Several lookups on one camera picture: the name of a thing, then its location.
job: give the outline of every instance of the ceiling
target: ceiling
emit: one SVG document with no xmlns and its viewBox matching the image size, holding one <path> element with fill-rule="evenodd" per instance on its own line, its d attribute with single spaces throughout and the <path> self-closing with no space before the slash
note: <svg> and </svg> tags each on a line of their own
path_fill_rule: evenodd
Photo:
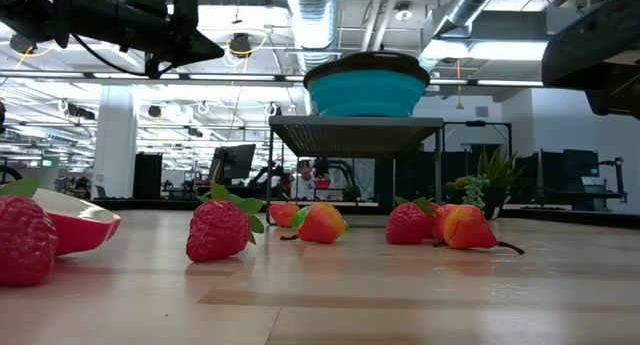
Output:
<svg viewBox="0 0 640 345">
<path fill-rule="evenodd" d="M 399 51 L 418 56 L 422 51 L 420 30 L 427 14 L 427 9 L 434 9 L 448 0 L 404 0 L 410 2 L 412 16 L 406 21 L 399 21 L 394 17 L 388 25 L 384 37 L 386 50 Z M 554 0 L 492 0 L 485 10 L 501 11 L 542 11 Z M 572 7 L 580 4 L 590 4 L 598 0 L 567 0 L 562 6 Z M 338 13 L 338 44 L 336 51 L 341 56 L 349 55 L 360 50 L 363 39 L 365 10 L 371 0 L 340 0 Z M 282 8 L 209 6 L 199 7 L 200 22 L 198 29 L 207 37 L 221 46 L 225 46 L 234 33 L 247 32 L 254 49 L 258 48 L 246 59 L 229 58 L 205 61 L 183 66 L 175 70 L 184 73 L 251 73 L 251 74 L 298 74 L 298 64 L 293 43 L 288 11 Z M 241 23 L 233 24 L 237 19 Z M 111 72 L 102 62 L 96 60 L 79 44 L 71 42 L 67 49 L 60 49 L 54 43 L 40 44 L 34 57 L 22 58 L 8 45 L 13 31 L 0 23 L 0 68 L 20 69 L 31 71 L 79 71 L 79 72 Z M 118 66 L 131 70 L 143 68 L 144 56 L 138 51 L 128 53 L 118 51 L 118 47 L 86 39 L 87 43 L 101 56 Z M 440 62 L 433 70 L 441 77 L 458 76 L 457 63 Z M 459 62 L 460 77 L 478 79 L 509 79 L 509 80 L 539 80 L 539 61 L 505 61 L 480 60 L 465 58 Z M 180 105 L 182 112 L 188 113 L 192 124 L 220 125 L 221 127 L 265 126 L 267 116 L 273 111 L 274 105 L 280 107 L 286 114 L 306 114 L 304 106 L 305 90 L 300 86 L 294 87 L 261 87 L 261 86 L 202 86 L 149 84 L 133 85 L 134 95 L 139 101 L 141 110 L 140 140 L 174 139 L 185 140 L 190 136 L 185 130 L 172 129 L 144 129 L 144 124 L 171 125 L 175 121 L 169 118 L 151 118 L 148 108 L 152 105 L 168 108 Z M 500 88 L 468 87 L 463 89 L 466 95 L 493 95 L 494 98 L 504 95 Z M 30 79 L 8 79 L 2 83 L 2 101 L 8 112 L 7 121 L 29 121 L 65 123 L 75 122 L 60 111 L 66 103 L 78 104 L 95 112 L 99 116 L 100 84 L 97 83 L 61 83 L 41 82 Z M 441 87 L 440 96 L 457 94 L 457 87 Z M 4 135 L 4 142 L 43 139 L 42 132 L 49 134 L 49 141 L 68 143 L 73 139 L 78 146 L 85 146 L 92 152 L 95 142 L 95 122 L 85 122 L 86 127 L 76 128 L 32 128 L 14 129 Z M 243 134 L 241 131 L 217 130 L 207 132 L 204 139 L 216 141 L 234 141 L 249 139 L 263 142 L 266 132 Z M 183 163 L 185 159 L 209 159 L 210 149 L 176 150 L 154 143 L 150 145 L 157 151 L 169 152 L 170 158 Z M 139 146 L 149 150 L 149 146 Z M 42 148 L 24 148 L 4 146 L 0 148 L 2 154 L 25 154 L 29 152 L 42 153 Z M 65 164 L 76 168 L 90 166 L 90 161 L 77 162 L 73 159 Z"/>
</svg>

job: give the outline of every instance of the table surface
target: table surface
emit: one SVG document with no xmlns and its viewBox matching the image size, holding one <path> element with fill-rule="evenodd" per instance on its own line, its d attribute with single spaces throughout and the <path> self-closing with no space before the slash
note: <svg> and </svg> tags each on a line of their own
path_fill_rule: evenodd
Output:
<svg viewBox="0 0 640 345">
<path fill-rule="evenodd" d="M 392 246 L 353 228 L 333 245 L 269 228 L 235 258 L 193 264 L 188 212 L 123 211 L 101 248 L 50 282 L 0 288 L 2 343 L 638 344 L 640 232 L 501 219 L 523 247 Z"/>
<path fill-rule="evenodd" d="M 415 151 L 441 118 L 271 116 L 269 125 L 297 156 L 392 158 Z"/>
</svg>

